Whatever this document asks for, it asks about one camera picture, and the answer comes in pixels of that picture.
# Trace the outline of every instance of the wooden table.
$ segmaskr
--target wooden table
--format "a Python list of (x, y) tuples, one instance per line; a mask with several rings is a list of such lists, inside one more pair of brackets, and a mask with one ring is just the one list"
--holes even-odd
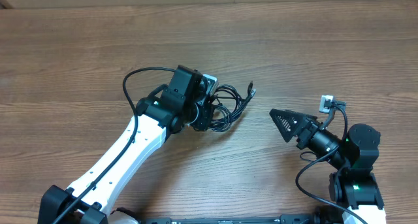
[[(349, 124), (381, 132), (374, 173), (388, 223), (418, 218), (418, 1), (103, 7), (0, 12), (0, 223), (36, 223), (40, 198), (66, 188), (125, 129), (123, 77), (182, 64), (255, 98), (228, 133), (173, 135), (120, 195), (143, 216), (253, 217), (311, 212), (295, 186), (306, 164), (271, 108), (315, 114), (322, 94)], [(129, 81), (138, 100), (170, 73)], [(342, 135), (340, 115), (330, 130)], [(329, 198), (334, 169), (301, 178)]]

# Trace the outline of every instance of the wooden tabletop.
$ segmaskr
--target wooden tabletop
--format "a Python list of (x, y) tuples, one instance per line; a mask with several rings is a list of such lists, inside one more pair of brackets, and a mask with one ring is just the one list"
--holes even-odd
[[(0, 223), (36, 223), (40, 198), (66, 188), (116, 141), (132, 112), (123, 77), (185, 65), (255, 98), (227, 133), (172, 135), (115, 207), (148, 217), (311, 212), (295, 185), (306, 164), (271, 108), (318, 113), (347, 102), (349, 125), (381, 132), (374, 165), (388, 223), (418, 219), (418, 1), (261, 3), (0, 11)], [(133, 76), (136, 101), (171, 74)], [(342, 135), (337, 115), (329, 129)], [(329, 199), (325, 163), (301, 178)]]

